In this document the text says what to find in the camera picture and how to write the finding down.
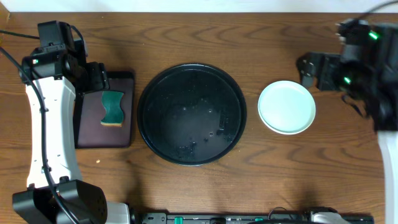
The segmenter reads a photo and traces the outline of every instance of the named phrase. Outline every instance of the round white plate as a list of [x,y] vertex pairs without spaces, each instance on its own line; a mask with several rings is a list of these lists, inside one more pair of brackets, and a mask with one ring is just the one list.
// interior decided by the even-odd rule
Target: round white plate
[[297,134],[306,130],[315,118],[315,101],[302,85],[278,81],[261,93],[259,114],[271,130],[281,134]]

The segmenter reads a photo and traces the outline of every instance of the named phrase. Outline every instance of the tabletop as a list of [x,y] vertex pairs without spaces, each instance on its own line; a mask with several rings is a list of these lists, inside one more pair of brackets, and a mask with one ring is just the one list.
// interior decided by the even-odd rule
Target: tabletop
[[[296,59],[309,51],[340,51],[337,22],[353,14],[11,13],[7,30],[38,35],[37,23],[76,26],[88,44],[88,62],[108,71],[134,70],[133,134],[129,148],[78,149],[83,180],[107,200],[136,210],[170,213],[269,213],[326,206],[384,223],[384,174],[373,122],[341,101],[341,93],[310,91],[317,114],[292,136],[267,128],[257,111],[261,91],[277,80],[299,81]],[[378,14],[371,21],[393,21]],[[39,41],[4,36],[18,61]],[[136,108],[145,86],[180,63],[214,65],[243,91],[247,123],[227,155],[204,166],[179,166],[156,156],[142,140]],[[0,55],[0,222],[24,223],[12,194],[26,190],[32,130],[28,99],[16,68]]]

